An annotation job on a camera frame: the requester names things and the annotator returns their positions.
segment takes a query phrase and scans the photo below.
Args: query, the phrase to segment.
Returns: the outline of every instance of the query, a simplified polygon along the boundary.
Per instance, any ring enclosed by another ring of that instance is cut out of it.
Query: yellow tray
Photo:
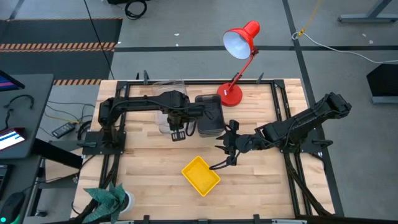
[[[196,156],[181,173],[203,197],[221,180],[200,156]]]

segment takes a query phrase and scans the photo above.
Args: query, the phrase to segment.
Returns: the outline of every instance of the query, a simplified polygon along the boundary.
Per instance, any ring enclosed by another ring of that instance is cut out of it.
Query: yellow cable
[[[59,120],[68,121],[68,122],[71,122],[71,123],[79,123],[79,121],[75,121],[75,120],[69,120],[69,119],[65,119],[65,118],[59,118],[59,117],[56,117],[56,116],[50,116],[45,111],[44,111],[44,115],[46,117],[53,118],[53,119],[59,119]]]
[[[315,15],[317,14],[319,6],[321,5],[322,1],[323,0],[318,0],[317,5],[315,6],[315,8],[312,11],[312,15],[311,15],[310,19],[308,20],[306,25],[303,27],[303,29],[300,30],[300,32],[297,34],[297,36],[301,37],[303,35],[303,33],[305,32],[305,30],[307,29],[307,27],[312,23],[313,18],[315,18]]]

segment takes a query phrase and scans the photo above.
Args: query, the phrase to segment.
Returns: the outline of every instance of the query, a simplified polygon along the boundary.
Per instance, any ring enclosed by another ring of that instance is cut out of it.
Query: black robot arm
[[[203,116],[203,103],[190,103],[189,97],[179,91],[168,91],[159,96],[115,97],[108,98],[99,106],[98,122],[104,135],[103,142],[118,144],[115,122],[124,112],[129,111],[161,111],[167,114],[173,141],[185,139],[185,133],[180,131],[184,124]]]
[[[341,95],[326,94],[315,105],[285,121],[275,121],[258,127],[255,134],[237,133],[239,123],[229,121],[226,133],[218,139],[224,146],[217,146],[228,155],[225,165],[216,164],[211,169],[235,166],[240,153],[278,147],[281,150],[296,151],[306,140],[308,133],[328,119],[340,119],[348,115],[351,105]]]

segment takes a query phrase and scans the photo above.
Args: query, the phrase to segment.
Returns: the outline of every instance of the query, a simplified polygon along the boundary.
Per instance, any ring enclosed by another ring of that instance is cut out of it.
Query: white cable
[[[297,39],[298,39],[298,37],[297,37],[297,34],[298,34],[298,33],[299,33],[299,32],[295,32],[295,33],[292,35],[292,39],[293,39],[293,40],[297,40]],[[385,61],[385,62],[375,62],[375,61],[373,61],[373,60],[371,60],[371,59],[369,59],[369,58],[367,58],[367,57],[365,57],[365,56],[363,56],[363,55],[361,55],[361,54],[355,53],[355,52],[350,52],[350,51],[345,51],[345,50],[337,50],[337,49],[328,47],[328,46],[326,46],[326,45],[319,44],[318,42],[316,42],[315,40],[313,40],[311,37],[309,37],[306,33],[303,33],[303,34],[304,34],[308,39],[310,39],[314,44],[316,44],[316,45],[318,45],[318,46],[325,47],[325,48],[330,49],[330,50],[334,50],[335,52],[346,53],[346,54],[354,54],[354,55],[360,56],[360,57],[362,57],[362,58],[365,58],[366,60],[368,60],[368,61],[370,61],[370,62],[372,62],[372,63],[392,63],[392,62],[398,62],[398,60],[388,60],[388,61]]]

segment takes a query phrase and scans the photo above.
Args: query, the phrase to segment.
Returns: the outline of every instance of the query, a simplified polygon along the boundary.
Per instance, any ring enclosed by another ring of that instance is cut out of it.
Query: lamp shade
[[[250,21],[243,28],[230,29],[224,33],[224,46],[232,56],[246,59],[254,49],[253,39],[259,31],[260,24],[257,21]]]

